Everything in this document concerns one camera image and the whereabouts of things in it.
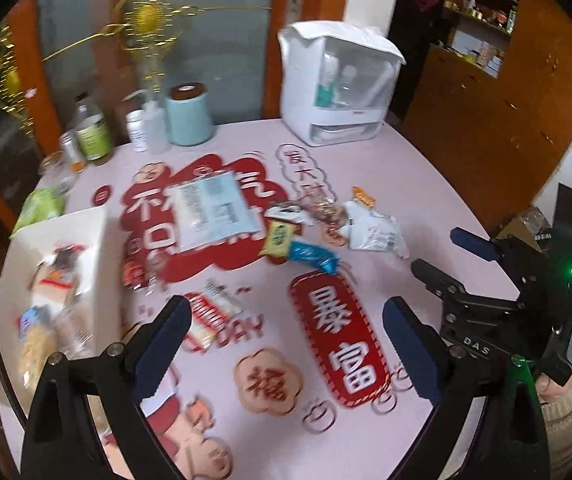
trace white storage box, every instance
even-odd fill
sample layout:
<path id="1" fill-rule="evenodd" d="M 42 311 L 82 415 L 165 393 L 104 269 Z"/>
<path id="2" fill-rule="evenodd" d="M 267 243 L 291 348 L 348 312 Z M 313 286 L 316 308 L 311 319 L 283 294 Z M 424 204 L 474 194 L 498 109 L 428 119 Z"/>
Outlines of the white storage box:
<path id="1" fill-rule="evenodd" d="M 24 387 L 18 359 L 21 344 L 16 320 L 32 307 L 29 285 L 37 266 L 58 246 L 81 244 L 78 292 L 83 294 L 91 350 L 99 355 L 121 338 L 122 255 L 125 235 L 104 207 L 93 207 L 20 229 L 10 243 L 0 279 L 0 350 L 24 411 L 32 393 Z M 0 383 L 0 402 L 8 400 Z"/>
<path id="2" fill-rule="evenodd" d="M 310 146 L 374 137 L 405 64 L 397 47 L 342 22 L 293 23 L 278 37 L 286 125 Z"/>

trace wooden cabinet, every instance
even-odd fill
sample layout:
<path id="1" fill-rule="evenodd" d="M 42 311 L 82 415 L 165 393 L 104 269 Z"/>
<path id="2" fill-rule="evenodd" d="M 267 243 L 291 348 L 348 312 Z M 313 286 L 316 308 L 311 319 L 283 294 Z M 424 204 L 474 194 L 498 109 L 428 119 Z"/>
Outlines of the wooden cabinet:
<path id="1" fill-rule="evenodd" d="M 400 126 L 489 232 L 530 205 L 572 142 L 572 22 L 554 0 L 518 9 L 498 78 L 432 46 Z"/>

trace blue candy wrapper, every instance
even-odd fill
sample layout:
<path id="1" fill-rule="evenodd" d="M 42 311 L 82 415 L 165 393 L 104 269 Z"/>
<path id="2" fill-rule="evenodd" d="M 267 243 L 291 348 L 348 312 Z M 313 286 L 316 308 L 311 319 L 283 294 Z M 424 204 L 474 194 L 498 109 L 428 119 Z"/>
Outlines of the blue candy wrapper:
<path id="1" fill-rule="evenodd" d="M 337 266 L 339 265 L 339 258 L 332 251 L 306 242 L 299 237 L 294 237 L 290 243 L 288 260 L 306 262 L 328 274 L 337 274 Z"/>

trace flower-shaped sticker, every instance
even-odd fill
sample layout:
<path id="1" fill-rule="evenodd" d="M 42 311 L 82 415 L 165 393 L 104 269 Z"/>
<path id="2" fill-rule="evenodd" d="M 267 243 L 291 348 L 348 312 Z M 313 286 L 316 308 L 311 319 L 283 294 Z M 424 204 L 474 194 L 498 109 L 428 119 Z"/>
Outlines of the flower-shaped sticker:
<path id="1" fill-rule="evenodd" d="M 294 410 L 304 387 L 299 369 L 273 348 L 262 348 L 240 360 L 234 378 L 239 400 L 247 410 L 275 416 Z"/>

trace gold decoration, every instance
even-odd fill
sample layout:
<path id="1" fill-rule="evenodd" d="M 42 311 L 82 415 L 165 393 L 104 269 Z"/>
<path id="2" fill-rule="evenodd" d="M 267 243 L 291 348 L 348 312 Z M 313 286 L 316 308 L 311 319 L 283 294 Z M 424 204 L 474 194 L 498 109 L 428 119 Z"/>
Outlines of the gold decoration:
<path id="1" fill-rule="evenodd" d="M 21 129 L 32 137 L 32 118 L 26 113 L 26 100 L 15 61 L 15 45 L 6 23 L 0 26 L 0 109 L 18 119 Z"/>
<path id="2" fill-rule="evenodd" d="M 178 27 L 173 18 L 188 18 L 210 10 L 271 10 L 271 7 L 184 5 L 175 9 L 166 0 L 120 0 L 112 10 L 114 23 L 105 25 L 96 34 L 60 48 L 42 61 L 52 59 L 87 41 L 117 36 L 124 50 L 134 56 L 143 57 L 144 81 L 149 83 L 155 92 L 159 92 L 160 80 L 164 76 L 159 70 L 160 61 L 187 28 L 184 20 L 181 20 Z M 11 31 L 6 24 L 0 26 L 0 48 L 0 108 L 21 120 L 22 129 L 32 137 L 32 118 L 26 114 L 26 102 L 15 64 Z"/>

